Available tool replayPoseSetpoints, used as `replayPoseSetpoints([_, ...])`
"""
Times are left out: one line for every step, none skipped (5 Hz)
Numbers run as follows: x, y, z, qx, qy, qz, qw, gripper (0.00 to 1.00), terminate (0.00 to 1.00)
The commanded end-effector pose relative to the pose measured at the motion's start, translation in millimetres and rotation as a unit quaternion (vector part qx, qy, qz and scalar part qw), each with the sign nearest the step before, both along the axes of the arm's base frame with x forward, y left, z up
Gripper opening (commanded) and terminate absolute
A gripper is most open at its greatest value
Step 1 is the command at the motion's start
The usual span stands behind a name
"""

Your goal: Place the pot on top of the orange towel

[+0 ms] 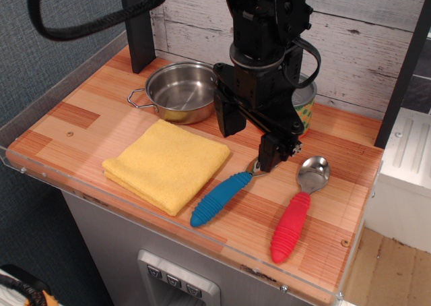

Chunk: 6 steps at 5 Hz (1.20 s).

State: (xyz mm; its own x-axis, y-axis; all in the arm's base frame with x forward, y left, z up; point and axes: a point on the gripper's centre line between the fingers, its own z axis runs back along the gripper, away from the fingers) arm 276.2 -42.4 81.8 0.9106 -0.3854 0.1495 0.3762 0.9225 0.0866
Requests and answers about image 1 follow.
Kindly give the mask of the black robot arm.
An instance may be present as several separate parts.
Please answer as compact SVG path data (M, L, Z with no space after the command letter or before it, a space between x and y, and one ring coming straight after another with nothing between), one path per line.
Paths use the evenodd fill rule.
M310 29L313 9L306 0L226 0L233 19L231 65L216 63L215 111L224 137L251 122L263 135L260 169L271 171L301 149L304 125L293 104L293 93L314 82L318 71L300 81L305 51L321 56L301 38Z

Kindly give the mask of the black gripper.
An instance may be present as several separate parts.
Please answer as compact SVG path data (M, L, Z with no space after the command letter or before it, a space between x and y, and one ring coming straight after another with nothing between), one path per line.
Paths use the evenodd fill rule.
M304 125L292 104L295 87L280 67L251 71L216 63L213 70L218 79L214 107L224 137L242 131L248 121L258 127L265 133L259 164L266 173L301 151L298 136L304 133Z

